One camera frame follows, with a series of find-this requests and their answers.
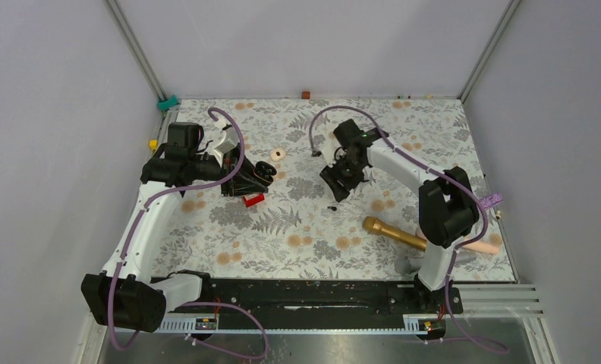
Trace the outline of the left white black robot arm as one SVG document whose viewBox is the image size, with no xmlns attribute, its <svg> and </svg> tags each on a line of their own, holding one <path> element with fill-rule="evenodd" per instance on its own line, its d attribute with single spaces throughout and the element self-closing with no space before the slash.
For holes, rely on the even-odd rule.
<svg viewBox="0 0 601 364">
<path fill-rule="evenodd" d="M 218 186 L 222 196 L 268 193 L 277 170 L 241 155 L 231 125 L 218 142 L 201 143 L 204 129 L 195 123 L 173 123 L 167 139 L 143 166 L 138 200 L 112 257 L 102 271 L 85 275 L 81 292 L 100 325 L 154 332 L 166 313 L 187 303 L 195 311 L 214 301 L 208 273 L 180 270 L 153 282 L 151 266 L 168 220 L 195 181 Z"/>
</svg>

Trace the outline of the pink earbud charging case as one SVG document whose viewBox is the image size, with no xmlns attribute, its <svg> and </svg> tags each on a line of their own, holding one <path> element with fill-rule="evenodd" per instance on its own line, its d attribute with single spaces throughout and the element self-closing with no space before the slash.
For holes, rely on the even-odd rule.
<svg viewBox="0 0 601 364">
<path fill-rule="evenodd" d="M 279 162 L 286 157 L 287 153 L 282 148 L 276 148 L 270 152 L 270 159 L 273 162 Z"/>
</svg>

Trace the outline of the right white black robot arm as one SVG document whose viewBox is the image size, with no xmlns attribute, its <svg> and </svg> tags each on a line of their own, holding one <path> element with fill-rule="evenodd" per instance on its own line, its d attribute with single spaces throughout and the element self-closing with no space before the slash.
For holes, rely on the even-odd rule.
<svg viewBox="0 0 601 364">
<path fill-rule="evenodd" d="M 336 144 L 321 152 L 327 165 L 319 175 L 337 202 L 364 181 L 365 168 L 386 172 L 418 195 L 418 222 L 426 248 L 414 278 L 414 302 L 424 312 L 444 306 L 452 286 L 448 268 L 454 248 L 480 219 L 467 173 L 460 167 L 433 170 L 402 148 L 389 146 L 383 130 L 363 131 L 351 119 L 341 122 L 333 133 Z"/>
</svg>

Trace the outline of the black earbud case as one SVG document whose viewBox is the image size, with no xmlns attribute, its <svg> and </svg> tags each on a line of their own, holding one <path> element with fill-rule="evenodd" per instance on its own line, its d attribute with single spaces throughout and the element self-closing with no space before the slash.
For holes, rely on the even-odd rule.
<svg viewBox="0 0 601 364">
<path fill-rule="evenodd" d="M 253 173 L 264 183 L 272 184 L 274 181 L 274 176 L 276 176 L 278 172 L 273 165 L 264 161 L 258 161 L 254 165 Z"/>
</svg>

